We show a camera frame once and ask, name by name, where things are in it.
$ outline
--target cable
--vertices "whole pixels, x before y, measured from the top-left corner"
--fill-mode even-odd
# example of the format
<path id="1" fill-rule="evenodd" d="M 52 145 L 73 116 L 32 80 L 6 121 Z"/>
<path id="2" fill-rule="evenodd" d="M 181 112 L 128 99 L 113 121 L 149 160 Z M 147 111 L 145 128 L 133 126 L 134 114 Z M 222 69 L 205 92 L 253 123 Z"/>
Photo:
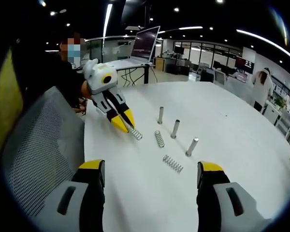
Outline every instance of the cable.
<path id="1" fill-rule="evenodd" d="M 136 69 L 135 69 L 135 70 L 136 70 Z M 134 71 L 135 71 L 135 70 L 134 70 Z M 129 73 L 129 77 L 130 77 L 130 80 L 132 80 L 132 78 L 131 78 L 131 72 Z"/>
<path id="2" fill-rule="evenodd" d="M 156 74 L 155 74 L 155 72 L 154 72 L 153 68 L 152 68 L 152 67 L 150 67 L 150 69 L 151 69 L 151 71 L 153 71 L 153 73 L 154 73 L 154 75 L 155 75 L 155 78 L 156 78 L 156 82 L 158 83 L 158 78 L 157 78 L 157 76 L 156 76 Z"/>
<path id="3" fill-rule="evenodd" d="M 128 77 L 127 77 L 127 75 L 130 75 L 131 76 L 131 73 L 132 72 L 134 72 L 135 70 L 137 70 L 137 68 L 136 69 L 134 69 L 134 70 L 132 70 L 131 72 L 129 72 L 129 73 L 127 73 L 127 70 L 125 70 L 125 75 L 122 75 L 121 77 L 126 81 L 125 82 L 125 84 L 124 84 L 124 87 L 126 86 L 126 83 L 127 83 L 127 81 L 128 81 L 128 85 L 127 85 L 127 87 L 131 84 L 131 82 L 128 80 Z"/>
<path id="4" fill-rule="evenodd" d="M 133 81 L 132 85 L 135 85 L 135 82 L 137 82 L 139 79 L 141 79 L 144 75 L 145 75 L 145 73 L 142 76 L 140 76 L 139 78 L 137 78 L 135 81 Z"/>
<path id="5" fill-rule="evenodd" d="M 125 78 L 124 78 L 126 81 L 125 81 L 125 84 L 124 84 L 124 87 L 126 86 L 126 83 L 127 83 L 127 81 L 128 81 L 128 79 L 127 79 L 127 70 L 125 69 Z"/>

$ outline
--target black shirt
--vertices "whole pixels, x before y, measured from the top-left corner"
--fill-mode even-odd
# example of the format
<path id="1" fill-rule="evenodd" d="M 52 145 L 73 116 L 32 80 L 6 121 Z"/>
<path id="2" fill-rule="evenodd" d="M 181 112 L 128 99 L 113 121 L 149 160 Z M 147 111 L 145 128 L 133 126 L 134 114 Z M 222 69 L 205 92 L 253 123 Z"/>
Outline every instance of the black shirt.
<path id="1" fill-rule="evenodd" d="M 71 107 L 78 106 L 78 97 L 85 81 L 82 74 L 62 61 L 58 54 L 34 49 L 21 39 L 12 46 L 13 67 L 27 110 L 45 91 L 56 86 Z"/>

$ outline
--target face mask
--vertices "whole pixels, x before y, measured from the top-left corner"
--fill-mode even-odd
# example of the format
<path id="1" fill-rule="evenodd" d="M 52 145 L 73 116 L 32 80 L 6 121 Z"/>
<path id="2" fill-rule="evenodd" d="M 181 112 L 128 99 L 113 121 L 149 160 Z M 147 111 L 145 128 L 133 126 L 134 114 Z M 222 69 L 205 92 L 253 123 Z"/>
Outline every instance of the face mask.
<path id="1" fill-rule="evenodd" d="M 83 58 L 85 49 L 85 44 L 68 44 L 68 61 L 74 63 L 74 58 Z"/>

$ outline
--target round table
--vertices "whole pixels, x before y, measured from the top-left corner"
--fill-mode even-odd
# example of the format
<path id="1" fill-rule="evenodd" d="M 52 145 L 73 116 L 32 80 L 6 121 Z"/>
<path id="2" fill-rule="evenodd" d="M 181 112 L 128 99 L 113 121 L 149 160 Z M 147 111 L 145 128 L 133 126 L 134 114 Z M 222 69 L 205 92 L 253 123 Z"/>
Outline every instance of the round table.
<path id="1" fill-rule="evenodd" d="M 105 231 L 195 232 L 197 162 L 220 165 L 265 217 L 275 216 L 290 190 L 290 145 L 260 113 L 207 82 L 171 82 L 122 89 L 140 141 L 115 129 L 88 101 L 85 160 L 105 160 Z M 164 107 L 163 124 L 157 123 Z M 170 134 L 180 120 L 177 138 Z M 159 148 L 154 132 L 161 131 Z M 192 139 L 199 142 L 189 158 Z M 166 165 L 165 155 L 184 168 Z"/>

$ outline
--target black ceiling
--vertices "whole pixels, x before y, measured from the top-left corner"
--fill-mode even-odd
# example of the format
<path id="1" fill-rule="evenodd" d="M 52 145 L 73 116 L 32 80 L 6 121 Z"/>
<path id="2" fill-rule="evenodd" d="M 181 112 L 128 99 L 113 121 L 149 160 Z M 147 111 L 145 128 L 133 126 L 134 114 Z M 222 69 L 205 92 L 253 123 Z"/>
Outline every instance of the black ceiling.
<path id="1" fill-rule="evenodd" d="M 134 35 L 125 30 L 127 26 L 161 26 L 161 30 L 173 30 L 180 27 L 202 26 L 203 29 L 173 30 L 161 34 L 162 38 L 179 40 L 203 40 L 237 47 L 254 45 L 254 49 L 281 65 L 290 72 L 290 57 L 277 48 L 253 37 L 242 35 L 236 29 L 242 29 L 265 37 L 290 52 L 290 0 L 45 0 L 47 13 L 44 23 L 49 27 L 45 42 L 47 49 L 58 47 L 62 33 L 75 30 L 86 39 L 101 37 L 108 4 L 113 4 L 107 36 Z M 271 9 L 276 9 L 288 29 L 288 46 L 284 43 L 281 30 L 275 23 Z M 50 16 L 50 11 L 57 12 Z M 145 15 L 153 21 L 146 20 Z"/>

